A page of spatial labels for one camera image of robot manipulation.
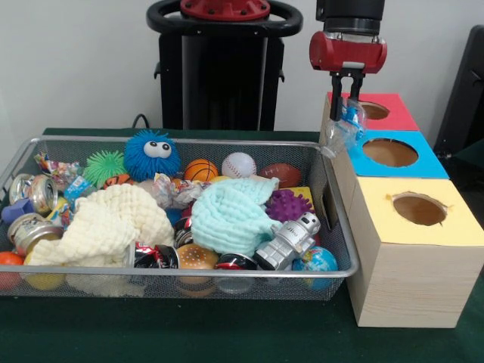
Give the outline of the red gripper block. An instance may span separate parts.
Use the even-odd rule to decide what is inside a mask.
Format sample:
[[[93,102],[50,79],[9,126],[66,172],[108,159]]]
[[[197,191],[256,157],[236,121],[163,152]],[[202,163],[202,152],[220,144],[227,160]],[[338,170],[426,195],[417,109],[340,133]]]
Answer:
[[[387,56],[387,43],[377,37],[350,35],[347,33],[316,32],[309,45],[309,60],[315,70],[330,72],[332,97],[330,119],[340,120],[343,99],[341,97],[343,76],[341,70],[360,70],[351,74],[350,99],[359,99],[365,73],[378,73]]]

